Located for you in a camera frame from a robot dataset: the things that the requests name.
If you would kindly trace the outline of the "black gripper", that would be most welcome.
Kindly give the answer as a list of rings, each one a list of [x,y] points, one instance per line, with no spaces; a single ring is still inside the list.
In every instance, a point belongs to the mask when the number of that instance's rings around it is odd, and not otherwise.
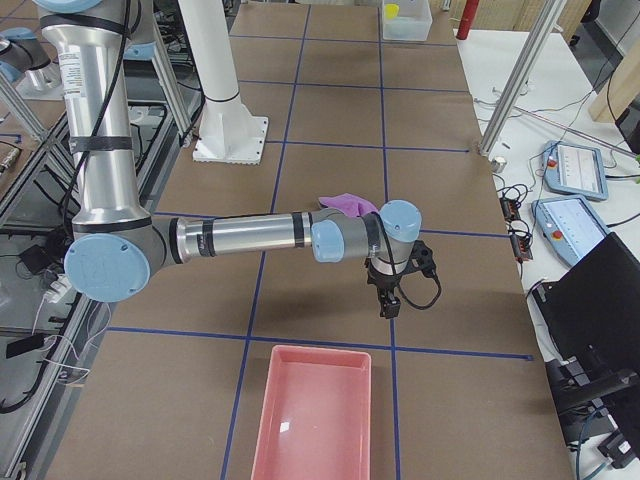
[[[380,316],[385,319],[395,319],[401,308],[401,301],[398,299],[396,290],[405,275],[415,272],[415,266],[409,262],[402,272],[389,275],[378,271],[371,262],[365,263],[365,269],[367,283],[374,285],[377,289]]]

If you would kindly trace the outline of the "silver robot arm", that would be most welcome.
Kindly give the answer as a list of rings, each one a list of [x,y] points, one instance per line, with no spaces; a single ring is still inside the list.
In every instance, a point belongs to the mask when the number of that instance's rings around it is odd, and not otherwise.
[[[49,55],[32,30],[14,27],[1,32],[1,73],[10,83],[50,64]]]
[[[407,299],[403,277],[435,277],[431,250],[419,237],[421,214],[404,200],[351,216],[325,205],[316,212],[155,222],[139,201],[123,71],[125,51],[153,39],[152,4],[41,1],[38,11],[58,53],[75,163],[71,187],[80,195],[64,257],[78,292],[120,302],[157,271],[194,258],[308,247],[321,263],[363,259],[381,316],[391,319]]]

